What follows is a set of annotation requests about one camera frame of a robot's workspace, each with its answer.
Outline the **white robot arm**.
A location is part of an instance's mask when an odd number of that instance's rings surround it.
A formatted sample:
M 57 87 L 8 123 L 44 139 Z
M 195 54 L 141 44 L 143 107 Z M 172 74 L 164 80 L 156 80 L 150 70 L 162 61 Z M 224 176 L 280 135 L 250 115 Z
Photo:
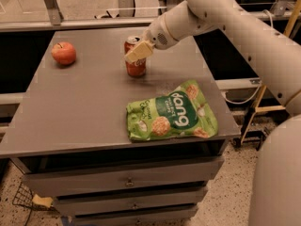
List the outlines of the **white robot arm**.
M 218 28 L 291 117 L 264 141 L 253 180 L 249 226 L 301 226 L 301 45 L 235 0 L 185 0 L 154 20 L 125 59 L 149 57 Z

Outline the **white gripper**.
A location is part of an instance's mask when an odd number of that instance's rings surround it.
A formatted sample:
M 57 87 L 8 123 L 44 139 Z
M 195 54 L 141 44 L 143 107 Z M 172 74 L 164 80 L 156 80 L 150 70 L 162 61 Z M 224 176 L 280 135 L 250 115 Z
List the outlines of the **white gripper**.
M 168 49 L 179 42 L 179 25 L 166 14 L 155 19 L 143 32 L 137 45 L 130 49 L 124 56 L 129 63 L 150 57 L 153 47 L 159 50 Z

